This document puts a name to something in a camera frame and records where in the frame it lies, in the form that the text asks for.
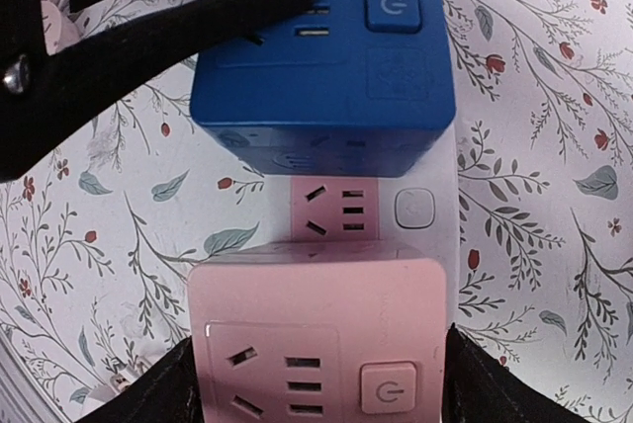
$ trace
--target plug slot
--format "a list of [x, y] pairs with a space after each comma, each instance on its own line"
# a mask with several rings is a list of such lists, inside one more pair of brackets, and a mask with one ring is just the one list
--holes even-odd
[[365, 213], [365, 208], [343, 208], [343, 213]]
[[306, 12], [307, 15], [329, 15], [329, 5], [317, 3]]
[[320, 405], [290, 405], [290, 412], [302, 416], [323, 416], [323, 407]]
[[308, 223], [306, 224], [306, 227], [309, 228], [310, 230], [316, 232], [319, 235], [322, 235], [322, 236], [326, 236], [327, 235], [327, 230], [325, 230], [320, 225], [316, 225], [311, 220], [308, 220]]
[[359, 199], [365, 197], [365, 191], [343, 191], [343, 199]]
[[365, 230], [365, 224], [364, 223], [343, 223], [343, 230], [345, 231]]
[[295, 36], [301, 36], [303, 38], [329, 36], [329, 28], [295, 28]]
[[254, 348], [249, 347], [248, 349], [241, 351], [240, 353], [235, 354], [234, 356], [231, 356], [228, 359], [235, 367], [255, 357], [257, 357], [257, 351], [255, 351]]
[[320, 188], [315, 189], [314, 191], [306, 195], [306, 199], [308, 200], [308, 202], [313, 201], [318, 196], [325, 194], [326, 192], [327, 190], [325, 189], [325, 186], [321, 186]]
[[289, 391], [321, 391], [321, 384], [310, 381], [289, 381]]
[[264, 45], [264, 38], [259, 36], [257, 33], [251, 33], [249, 35], [244, 36], [244, 39], [252, 42], [255, 45]]
[[261, 415], [264, 414], [264, 410], [237, 395], [234, 397], [232, 404], [258, 420], [261, 419]]
[[320, 369], [320, 359], [305, 357], [287, 357], [286, 367]]

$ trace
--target blue cube socket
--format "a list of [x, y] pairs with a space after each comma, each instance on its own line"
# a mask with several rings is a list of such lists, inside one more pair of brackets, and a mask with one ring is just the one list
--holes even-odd
[[194, 121], [264, 174], [396, 178], [455, 117], [441, 0], [315, 0], [199, 55]]

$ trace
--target red flower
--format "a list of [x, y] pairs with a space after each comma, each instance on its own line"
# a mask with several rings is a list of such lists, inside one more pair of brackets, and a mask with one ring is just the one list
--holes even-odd
[[468, 254], [468, 268], [475, 271], [479, 267], [479, 250], [471, 250]]
[[22, 197], [27, 201], [32, 201], [33, 196], [36, 194], [36, 187], [33, 184], [33, 178], [29, 176], [25, 176], [24, 178], [24, 191], [22, 192]]
[[606, 0], [589, 0], [591, 2], [591, 6], [594, 10], [599, 11], [603, 15], [606, 14], [606, 8], [609, 6], [606, 3]]
[[84, 237], [84, 240], [88, 243], [93, 243], [95, 240], [97, 240], [97, 232], [95, 232], [94, 230], [90, 230], [89, 232], [86, 232], [86, 236]]
[[595, 145], [597, 146], [597, 149], [606, 151], [606, 148], [609, 145], [609, 137], [600, 128], [598, 129], [597, 132], [598, 134], [593, 138], [595, 140]]
[[486, 57], [486, 69], [490, 73], [503, 73], [505, 72], [505, 61], [498, 54], [491, 54]]
[[223, 191], [224, 189], [230, 188], [233, 184], [234, 184], [233, 179], [223, 178], [218, 181], [218, 189]]
[[561, 54], [568, 60], [572, 60], [574, 58], [574, 50], [570, 47], [568, 42], [561, 42], [560, 45]]
[[70, 174], [70, 170], [68, 169], [68, 160], [64, 159], [63, 161], [57, 161], [57, 179], [61, 181], [61, 179]]
[[20, 279], [20, 284], [18, 285], [20, 292], [22, 293], [22, 297], [28, 297], [31, 295], [31, 287], [29, 287], [29, 282], [24, 278]]
[[617, 217], [613, 220], [613, 222], [609, 221], [606, 224], [611, 230], [612, 237], [614, 237], [616, 233], [620, 233], [620, 231], [622, 230], [622, 225], [620, 225], [620, 219]]

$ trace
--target floral tablecloth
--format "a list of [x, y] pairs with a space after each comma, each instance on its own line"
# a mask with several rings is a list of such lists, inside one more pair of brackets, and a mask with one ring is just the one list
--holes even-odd
[[[73, 21], [89, 36], [182, 1], [107, 0]], [[633, 422], [633, 1], [443, 3], [459, 326], [587, 420]], [[274, 238], [270, 179], [192, 124], [194, 65], [0, 188], [0, 339], [61, 419], [78, 417], [116, 359], [187, 335], [184, 277], [219, 243], [210, 236]], [[0, 421], [22, 421], [3, 398]]]

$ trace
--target power socket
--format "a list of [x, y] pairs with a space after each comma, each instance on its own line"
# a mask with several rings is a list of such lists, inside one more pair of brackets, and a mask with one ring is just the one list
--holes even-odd
[[379, 238], [378, 179], [291, 179], [294, 241]]
[[440, 421], [446, 277], [387, 241], [280, 243], [189, 276], [207, 423]]

